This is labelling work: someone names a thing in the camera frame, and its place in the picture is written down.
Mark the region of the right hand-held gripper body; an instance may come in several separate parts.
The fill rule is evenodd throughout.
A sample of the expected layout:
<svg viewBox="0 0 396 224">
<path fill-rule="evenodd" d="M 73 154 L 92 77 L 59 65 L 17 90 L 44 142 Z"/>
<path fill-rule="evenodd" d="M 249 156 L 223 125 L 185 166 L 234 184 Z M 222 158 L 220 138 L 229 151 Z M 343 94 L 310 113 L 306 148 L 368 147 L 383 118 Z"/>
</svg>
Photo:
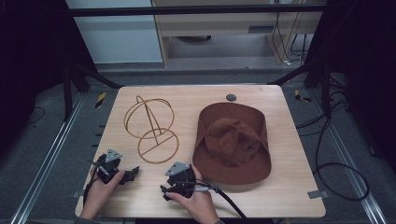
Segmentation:
<svg viewBox="0 0 396 224">
<path fill-rule="evenodd" d="M 190 198 L 194 192 L 196 177 L 190 164 L 176 161 L 166 172 L 170 192 Z"/>
</svg>

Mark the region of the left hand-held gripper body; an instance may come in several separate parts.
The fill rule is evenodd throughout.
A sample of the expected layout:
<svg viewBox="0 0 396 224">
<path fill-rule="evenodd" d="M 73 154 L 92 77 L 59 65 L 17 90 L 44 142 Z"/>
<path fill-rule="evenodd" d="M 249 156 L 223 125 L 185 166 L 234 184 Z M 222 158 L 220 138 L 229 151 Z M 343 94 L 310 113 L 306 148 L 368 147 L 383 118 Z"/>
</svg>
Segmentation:
<svg viewBox="0 0 396 224">
<path fill-rule="evenodd" d="M 110 182 L 119 171 L 120 158 L 122 154 L 116 150 L 109 149 L 102 154 L 94 163 L 94 176 L 99 177 L 105 184 Z"/>
</svg>

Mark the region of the gold wire hat stand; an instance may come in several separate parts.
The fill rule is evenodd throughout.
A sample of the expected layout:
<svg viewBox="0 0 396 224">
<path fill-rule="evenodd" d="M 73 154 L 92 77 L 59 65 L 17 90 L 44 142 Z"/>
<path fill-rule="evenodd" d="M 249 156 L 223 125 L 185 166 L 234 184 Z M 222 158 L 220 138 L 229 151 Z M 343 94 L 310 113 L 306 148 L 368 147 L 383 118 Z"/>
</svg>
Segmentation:
<svg viewBox="0 0 396 224">
<path fill-rule="evenodd" d="M 173 159 L 179 149 L 179 139 L 172 131 L 176 114 L 163 98 L 135 97 L 136 103 L 125 112 L 123 126 L 136 140 L 139 157 L 151 164 Z"/>
</svg>

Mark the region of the brown brimmed hat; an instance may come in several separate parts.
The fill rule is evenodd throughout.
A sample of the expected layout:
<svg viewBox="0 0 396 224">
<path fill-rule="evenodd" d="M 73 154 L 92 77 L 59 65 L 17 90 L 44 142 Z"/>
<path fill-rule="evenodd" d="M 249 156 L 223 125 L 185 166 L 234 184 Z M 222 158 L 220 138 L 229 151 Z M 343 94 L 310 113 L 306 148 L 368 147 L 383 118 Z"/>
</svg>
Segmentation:
<svg viewBox="0 0 396 224">
<path fill-rule="evenodd" d="M 264 114 L 234 103 L 205 107 L 198 118 L 192 163 L 203 177 L 218 183 L 263 181 L 272 171 Z"/>
</svg>

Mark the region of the person's left hand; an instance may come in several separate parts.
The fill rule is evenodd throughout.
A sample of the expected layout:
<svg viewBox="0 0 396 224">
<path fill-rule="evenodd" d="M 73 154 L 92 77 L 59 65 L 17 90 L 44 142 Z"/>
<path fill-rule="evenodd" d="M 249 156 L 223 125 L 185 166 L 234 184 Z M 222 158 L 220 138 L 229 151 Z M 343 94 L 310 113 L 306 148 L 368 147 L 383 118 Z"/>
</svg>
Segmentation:
<svg viewBox="0 0 396 224">
<path fill-rule="evenodd" d="M 120 170 L 107 184 L 105 184 L 101 179 L 95 180 L 92 183 L 85 204 L 80 213 L 81 218 L 94 220 L 98 217 L 99 212 L 113 194 L 113 191 L 120 184 L 124 173 L 124 170 Z"/>
</svg>

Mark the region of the person's right hand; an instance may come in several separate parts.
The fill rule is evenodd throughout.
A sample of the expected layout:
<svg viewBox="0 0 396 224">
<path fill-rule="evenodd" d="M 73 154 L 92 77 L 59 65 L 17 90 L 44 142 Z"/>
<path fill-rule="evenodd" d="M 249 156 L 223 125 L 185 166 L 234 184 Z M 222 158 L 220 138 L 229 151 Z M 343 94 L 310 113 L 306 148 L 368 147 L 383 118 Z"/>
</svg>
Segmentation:
<svg viewBox="0 0 396 224">
<path fill-rule="evenodd" d="M 220 219 L 210 192 L 195 191 L 190 198 L 185 198 L 174 192 L 171 193 L 172 201 L 182 205 L 199 224 L 212 224 Z"/>
</svg>

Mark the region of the yellow black striped tape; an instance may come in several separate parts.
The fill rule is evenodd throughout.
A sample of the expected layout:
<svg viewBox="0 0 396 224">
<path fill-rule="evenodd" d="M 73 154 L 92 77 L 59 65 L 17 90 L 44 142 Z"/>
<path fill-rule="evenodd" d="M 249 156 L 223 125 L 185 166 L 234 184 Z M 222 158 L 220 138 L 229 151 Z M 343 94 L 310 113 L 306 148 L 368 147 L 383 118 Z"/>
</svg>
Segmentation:
<svg viewBox="0 0 396 224">
<path fill-rule="evenodd" d="M 302 102 L 306 102 L 306 103 L 312 102 L 311 98 L 303 97 L 298 90 L 294 90 L 294 97 L 295 97 L 296 100 L 299 100 L 299 101 L 302 101 Z"/>
<path fill-rule="evenodd" d="M 97 98 L 97 101 L 96 101 L 94 107 L 95 107 L 95 108 L 100 108 L 101 105 L 102 105 L 102 103 L 103 103 L 103 101 L 105 100 L 105 98 L 106 98 L 106 92 L 101 92 L 101 93 L 99 94 L 98 98 Z"/>
</svg>

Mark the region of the black stand legs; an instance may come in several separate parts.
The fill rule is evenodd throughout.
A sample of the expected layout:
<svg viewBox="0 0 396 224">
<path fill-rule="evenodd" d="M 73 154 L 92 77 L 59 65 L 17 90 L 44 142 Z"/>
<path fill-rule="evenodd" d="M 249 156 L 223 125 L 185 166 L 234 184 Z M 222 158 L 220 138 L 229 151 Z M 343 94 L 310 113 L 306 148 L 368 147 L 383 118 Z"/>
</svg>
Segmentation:
<svg viewBox="0 0 396 224">
<path fill-rule="evenodd" d="M 289 72 L 285 76 L 269 82 L 269 85 L 283 85 L 288 80 L 291 80 L 302 73 L 307 72 L 308 75 L 304 80 L 304 85 L 310 89 L 316 87 L 319 83 L 321 84 L 321 108 L 325 116 L 329 118 L 331 116 L 331 105 L 330 105 L 330 65 L 326 61 L 312 60 L 300 67 Z"/>
<path fill-rule="evenodd" d="M 92 77 L 111 89 L 121 88 L 121 84 L 113 82 L 112 80 L 101 76 L 98 72 L 94 72 L 88 67 L 80 64 L 67 65 L 63 69 L 62 74 L 64 84 L 64 121 L 68 121 L 73 112 L 72 86 L 75 86 L 78 92 L 87 92 L 90 89 L 90 85 L 85 76 Z"/>
</svg>

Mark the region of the white cabinet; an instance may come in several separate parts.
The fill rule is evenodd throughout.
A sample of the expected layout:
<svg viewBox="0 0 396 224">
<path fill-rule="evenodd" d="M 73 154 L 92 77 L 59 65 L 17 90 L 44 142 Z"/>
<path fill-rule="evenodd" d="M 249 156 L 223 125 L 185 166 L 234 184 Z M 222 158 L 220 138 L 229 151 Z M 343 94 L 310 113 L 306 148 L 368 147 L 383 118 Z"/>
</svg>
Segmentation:
<svg viewBox="0 0 396 224">
<path fill-rule="evenodd" d="M 151 7 L 150 0 L 66 0 L 70 9 Z M 161 63 L 153 16 L 75 17 L 96 64 Z"/>
</svg>

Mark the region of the dark curtain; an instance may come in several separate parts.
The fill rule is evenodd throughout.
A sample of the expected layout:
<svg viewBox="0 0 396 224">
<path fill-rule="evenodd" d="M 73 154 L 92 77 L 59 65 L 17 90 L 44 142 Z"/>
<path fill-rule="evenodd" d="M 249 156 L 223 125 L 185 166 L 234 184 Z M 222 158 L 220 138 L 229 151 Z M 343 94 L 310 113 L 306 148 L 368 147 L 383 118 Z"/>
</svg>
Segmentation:
<svg viewBox="0 0 396 224">
<path fill-rule="evenodd" d="M 65 0 L 0 0 L 0 159 L 33 112 L 36 96 L 63 82 L 59 53 L 96 69 L 72 17 L 39 14 L 67 8 Z M 52 35 L 66 50 L 51 46 Z"/>
<path fill-rule="evenodd" d="M 308 51 L 347 79 L 347 97 L 396 173 L 396 0 L 326 0 Z"/>
</svg>

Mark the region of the light wooden desk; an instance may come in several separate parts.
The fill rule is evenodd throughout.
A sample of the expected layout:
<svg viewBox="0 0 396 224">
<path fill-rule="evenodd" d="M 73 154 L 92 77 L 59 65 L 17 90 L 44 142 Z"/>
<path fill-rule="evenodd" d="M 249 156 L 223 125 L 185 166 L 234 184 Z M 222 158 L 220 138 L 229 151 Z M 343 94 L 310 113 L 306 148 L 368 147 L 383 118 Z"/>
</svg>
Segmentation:
<svg viewBox="0 0 396 224">
<path fill-rule="evenodd" d="M 322 4 L 327 0 L 150 0 L 155 7 Z M 296 35 L 312 35 L 321 12 L 157 15 L 157 33 L 168 64 L 171 39 L 176 36 L 264 34 L 278 63 L 291 56 Z"/>
</svg>

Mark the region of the metal floor rail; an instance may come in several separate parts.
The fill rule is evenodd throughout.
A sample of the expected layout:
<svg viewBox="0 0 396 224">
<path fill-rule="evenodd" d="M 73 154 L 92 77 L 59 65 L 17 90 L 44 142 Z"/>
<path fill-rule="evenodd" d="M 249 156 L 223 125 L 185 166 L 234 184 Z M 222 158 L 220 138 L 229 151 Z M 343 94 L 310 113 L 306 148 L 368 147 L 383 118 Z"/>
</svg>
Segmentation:
<svg viewBox="0 0 396 224">
<path fill-rule="evenodd" d="M 55 139 L 53 140 L 49 151 L 41 163 L 35 178 L 27 190 L 22 202 L 18 206 L 17 210 L 13 214 L 9 221 L 9 224 L 25 224 L 28 217 L 31 214 L 33 207 L 40 195 L 44 185 L 48 179 L 48 176 L 55 164 L 61 149 L 63 148 L 64 142 L 69 135 L 69 132 L 77 118 L 77 115 L 81 109 L 82 102 L 85 98 L 85 93 L 78 93 L 76 100 L 72 105 L 72 112 L 69 118 L 63 122 L 59 132 L 57 133 Z"/>
<path fill-rule="evenodd" d="M 370 187 L 367 178 L 363 175 L 356 163 L 353 161 L 351 155 L 347 151 L 346 145 L 340 136 L 340 133 L 336 130 L 335 125 L 332 124 L 332 120 L 325 114 L 324 109 L 321 106 L 321 100 L 319 99 L 318 92 L 309 91 L 309 94 L 313 104 L 320 113 L 319 118 L 323 119 L 323 126 L 319 132 L 318 143 L 316 146 L 314 173 L 318 176 L 328 191 L 332 193 L 332 195 L 337 196 L 346 202 L 360 203 L 371 224 L 389 224 L 382 212 L 382 209 L 377 203 L 375 196 L 372 193 L 372 188 Z M 335 153 L 338 157 L 338 161 L 329 161 L 320 164 L 318 162 L 319 147 L 322 141 L 322 136 L 325 133 L 329 135 L 333 149 L 335 150 Z M 341 192 L 337 192 L 326 182 L 324 182 L 321 171 L 325 167 L 342 167 L 356 196 L 352 197 L 343 195 Z"/>
</svg>

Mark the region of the black horizontal frame bar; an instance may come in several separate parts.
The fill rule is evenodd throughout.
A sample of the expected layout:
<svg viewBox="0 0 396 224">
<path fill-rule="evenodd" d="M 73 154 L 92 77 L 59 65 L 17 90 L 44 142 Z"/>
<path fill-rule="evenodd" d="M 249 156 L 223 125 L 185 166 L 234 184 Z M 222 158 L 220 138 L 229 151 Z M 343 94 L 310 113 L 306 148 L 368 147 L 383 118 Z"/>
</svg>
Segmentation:
<svg viewBox="0 0 396 224">
<path fill-rule="evenodd" d="M 120 7 L 120 8 L 77 8 L 68 9 L 74 17 L 96 16 L 144 16 L 179 14 L 228 14 L 228 13 L 272 13 L 272 12 L 317 12 L 327 9 L 323 4 L 301 5 L 229 5 L 229 6 L 186 6 L 186 7 Z"/>
</svg>

